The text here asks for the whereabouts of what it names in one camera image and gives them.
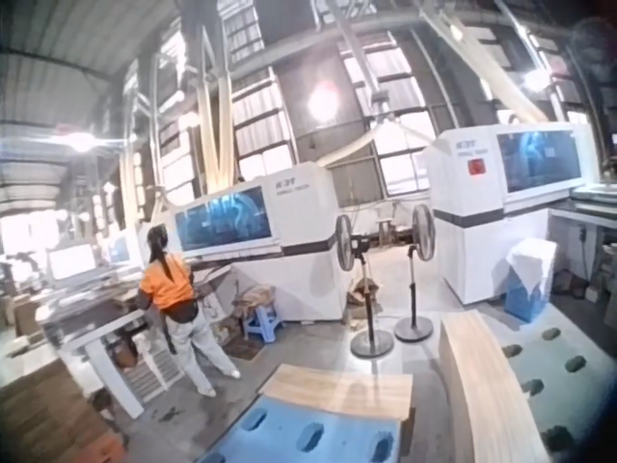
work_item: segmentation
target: sneaker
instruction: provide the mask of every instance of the sneaker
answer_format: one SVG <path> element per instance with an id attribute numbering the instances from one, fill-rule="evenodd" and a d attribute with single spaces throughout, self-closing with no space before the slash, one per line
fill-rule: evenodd
<path id="1" fill-rule="evenodd" d="M 216 391 L 214 391 L 213 389 L 206 389 L 205 391 L 200 391 L 199 389 L 197 389 L 197 392 L 201 395 L 205 395 L 206 397 L 216 397 Z"/>
<path id="2" fill-rule="evenodd" d="M 242 375 L 240 374 L 240 371 L 238 371 L 237 369 L 235 369 L 234 371 L 223 373 L 223 374 L 233 379 L 240 379 L 242 377 Z"/>

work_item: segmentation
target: machine screen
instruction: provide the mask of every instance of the machine screen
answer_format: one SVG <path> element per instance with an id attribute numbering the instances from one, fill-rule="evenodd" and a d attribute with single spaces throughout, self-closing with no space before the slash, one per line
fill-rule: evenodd
<path id="1" fill-rule="evenodd" d="M 175 224 L 183 251 L 272 236 L 260 186 L 178 212 Z"/>
<path id="2" fill-rule="evenodd" d="M 81 244 L 49 253 L 49 265 L 54 280 L 74 277 L 96 269 L 94 250 L 90 244 Z"/>
<path id="3" fill-rule="evenodd" d="M 110 262 L 121 263 L 128 262 L 130 260 L 125 236 L 121 236 L 115 240 L 110 240 L 108 246 L 107 254 L 109 255 Z"/>
<path id="4" fill-rule="evenodd" d="M 497 135 L 508 193 L 580 177 L 577 143 L 570 130 Z"/>

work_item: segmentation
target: orange shirt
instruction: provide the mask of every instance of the orange shirt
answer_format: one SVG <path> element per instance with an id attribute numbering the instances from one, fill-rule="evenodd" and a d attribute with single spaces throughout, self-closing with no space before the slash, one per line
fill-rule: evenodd
<path id="1" fill-rule="evenodd" d="M 194 298 L 193 287 L 189 281 L 191 270 L 184 261 L 171 254 L 165 256 L 174 280 L 165 275 L 163 265 L 158 260 L 152 262 L 144 272 L 139 288 L 152 296 L 152 303 L 164 311 L 173 304 Z"/>

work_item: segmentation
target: metal roof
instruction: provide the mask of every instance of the metal roof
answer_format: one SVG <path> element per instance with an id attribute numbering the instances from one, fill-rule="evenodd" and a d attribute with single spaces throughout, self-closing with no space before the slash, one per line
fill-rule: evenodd
<path id="1" fill-rule="evenodd" d="M 79 154 L 40 139 L 58 125 L 87 130 L 144 39 L 177 15 L 174 0 L 5 0 L 2 9 L 0 215 L 50 206 Z"/>

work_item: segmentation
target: red label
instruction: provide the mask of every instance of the red label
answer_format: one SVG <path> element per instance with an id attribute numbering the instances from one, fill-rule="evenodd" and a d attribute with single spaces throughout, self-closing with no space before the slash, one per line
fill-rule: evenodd
<path id="1" fill-rule="evenodd" d="M 486 174 L 486 167 L 484 165 L 484 159 L 472 159 L 467 162 L 470 176 L 481 176 Z"/>

